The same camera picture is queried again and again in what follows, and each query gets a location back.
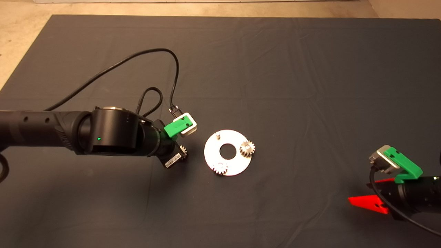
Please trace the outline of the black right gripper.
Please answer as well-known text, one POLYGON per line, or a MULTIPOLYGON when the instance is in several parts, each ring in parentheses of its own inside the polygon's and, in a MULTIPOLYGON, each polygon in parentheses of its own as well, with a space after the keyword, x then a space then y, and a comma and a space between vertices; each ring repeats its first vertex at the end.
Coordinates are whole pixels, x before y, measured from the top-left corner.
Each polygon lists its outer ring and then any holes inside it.
MULTIPOLYGON (((376 185, 377 190, 381 193, 381 195, 392 206, 396 207, 399 211, 403 213, 406 212, 407 209, 401 199, 398 190, 399 185, 395 183, 394 178, 375 180, 374 184, 376 185)), ((383 215, 388 215, 390 212, 386 204, 384 204, 377 195, 348 197, 348 201, 351 205, 355 207, 374 211, 383 215)))

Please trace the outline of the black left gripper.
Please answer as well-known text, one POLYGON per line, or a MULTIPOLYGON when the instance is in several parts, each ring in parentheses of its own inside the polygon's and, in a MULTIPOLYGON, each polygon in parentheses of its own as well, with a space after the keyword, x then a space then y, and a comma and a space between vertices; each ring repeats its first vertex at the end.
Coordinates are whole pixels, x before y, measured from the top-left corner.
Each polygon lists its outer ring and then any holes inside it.
POLYGON ((185 161, 188 156, 188 151, 185 146, 172 141, 167 146, 162 146, 156 157, 159 159, 164 168, 172 168, 172 166, 185 161))

